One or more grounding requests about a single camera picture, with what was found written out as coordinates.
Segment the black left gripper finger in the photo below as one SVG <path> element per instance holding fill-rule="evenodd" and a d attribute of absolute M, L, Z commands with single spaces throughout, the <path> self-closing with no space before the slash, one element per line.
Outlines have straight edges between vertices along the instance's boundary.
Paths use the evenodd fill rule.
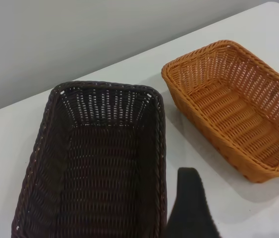
<path fill-rule="evenodd" d="M 201 177 L 195 168 L 179 168 L 177 190 L 166 226 L 167 238 L 218 238 Z"/>

